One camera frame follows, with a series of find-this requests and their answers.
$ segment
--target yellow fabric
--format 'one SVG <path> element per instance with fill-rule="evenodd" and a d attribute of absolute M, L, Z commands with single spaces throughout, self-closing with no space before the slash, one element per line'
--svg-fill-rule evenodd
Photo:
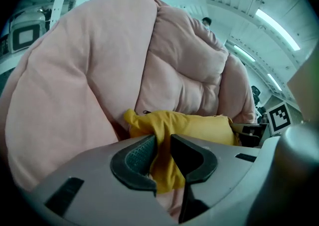
<path fill-rule="evenodd" d="M 171 134 L 184 134 L 226 145 L 237 145 L 237 139 L 226 116 L 185 115 L 171 111 L 156 111 L 138 116 L 129 109 L 124 119 L 131 125 L 132 137 L 155 134 L 158 154 L 151 165 L 151 175 L 157 183 L 158 193 L 182 188 L 185 179 L 170 155 Z"/>

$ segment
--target black rectangular slot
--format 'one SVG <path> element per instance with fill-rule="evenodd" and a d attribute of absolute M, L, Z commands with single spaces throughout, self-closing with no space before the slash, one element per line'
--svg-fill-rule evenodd
<path fill-rule="evenodd" d="M 255 156 L 251 156 L 251 155 L 247 155 L 247 154 L 243 154 L 243 153 L 239 153 L 235 157 L 238 159 L 246 160 L 246 161 L 250 161 L 250 162 L 255 162 L 255 160 L 257 158 Z"/>
<path fill-rule="evenodd" d="M 45 203 L 45 206 L 62 217 L 83 183 L 82 179 L 70 177 Z"/>

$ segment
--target yellow cloth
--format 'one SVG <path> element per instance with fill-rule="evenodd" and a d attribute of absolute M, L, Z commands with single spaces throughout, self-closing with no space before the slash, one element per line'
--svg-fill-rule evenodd
<path fill-rule="evenodd" d="M 182 188 L 185 178 L 170 155 L 171 134 L 184 134 L 226 145 L 237 145 L 237 139 L 226 116 L 185 115 L 171 111 L 156 111 L 138 116 L 129 109 L 124 119 L 131 125 L 130 136 L 138 137 L 155 134 L 158 142 L 158 154 L 151 165 L 151 175 L 157 183 L 158 193 Z"/>

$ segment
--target pink cushion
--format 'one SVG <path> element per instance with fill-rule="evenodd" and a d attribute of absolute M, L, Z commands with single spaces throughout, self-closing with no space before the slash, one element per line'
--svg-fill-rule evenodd
<path fill-rule="evenodd" d="M 37 40 L 10 76 L 1 154 L 31 190 L 77 154 L 127 138 L 129 108 L 255 122 L 244 66 L 198 20 L 159 0 L 90 0 Z M 180 200 L 167 206 L 173 214 Z"/>

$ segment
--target yellow pillow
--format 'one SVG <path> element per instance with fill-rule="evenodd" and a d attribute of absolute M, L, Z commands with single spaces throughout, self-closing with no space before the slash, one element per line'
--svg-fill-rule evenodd
<path fill-rule="evenodd" d="M 183 134 L 226 145 L 237 145 L 237 139 L 226 116 L 185 115 L 171 111 L 156 111 L 138 116 L 129 109 L 124 119 L 131 125 L 130 136 L 155 134 L 158 154 L 151 165 L 151 175 L 157 183 L 158 193 L 182 188 L 185 178 L 170 155 L 171 134 Z"/>

